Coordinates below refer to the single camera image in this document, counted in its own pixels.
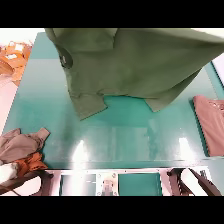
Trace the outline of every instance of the sticker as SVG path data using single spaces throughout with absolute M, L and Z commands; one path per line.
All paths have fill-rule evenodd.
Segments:
M 14 58 L 17 58 L 17 56 L 15 54 L 10 54 L 10 55 L 7 55 L 5 56 L 7 59 L 14 59 Z
M 16 51 L 23 51 L 23 45 L 21 45 L 21 44 L 16 44 L 15 50 L 16 50 Z

